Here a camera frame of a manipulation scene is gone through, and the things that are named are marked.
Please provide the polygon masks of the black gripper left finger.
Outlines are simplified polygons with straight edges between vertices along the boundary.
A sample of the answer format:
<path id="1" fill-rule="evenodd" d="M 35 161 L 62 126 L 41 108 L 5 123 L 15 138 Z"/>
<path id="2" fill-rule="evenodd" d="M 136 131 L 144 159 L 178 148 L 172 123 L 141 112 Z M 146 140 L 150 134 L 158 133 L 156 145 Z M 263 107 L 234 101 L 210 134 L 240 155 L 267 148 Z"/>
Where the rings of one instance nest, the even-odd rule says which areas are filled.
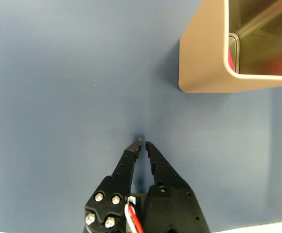
<path id="1" fill-rule="evenodd" d="M 128 146 L 113 173 L 106 176 L 85 204 L 85 233 L 124 233 L 124 206 L 131 194 L 135 162 L 141 151 L 142 139 Z"/>

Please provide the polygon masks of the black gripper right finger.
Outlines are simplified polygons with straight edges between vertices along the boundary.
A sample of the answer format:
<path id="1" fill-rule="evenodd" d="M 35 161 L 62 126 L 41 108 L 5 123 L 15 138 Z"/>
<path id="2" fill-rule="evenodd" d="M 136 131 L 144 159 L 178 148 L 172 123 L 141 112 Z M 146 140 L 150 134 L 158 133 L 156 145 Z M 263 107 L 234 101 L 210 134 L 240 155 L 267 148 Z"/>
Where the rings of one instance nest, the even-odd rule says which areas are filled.
<path id="1" fill-rule="evenodd" d="M 209 233 L 193 190 L 153 143 L 147 141 L 145 146 L 155 184 L 144 202 L 144 232 Z"/>

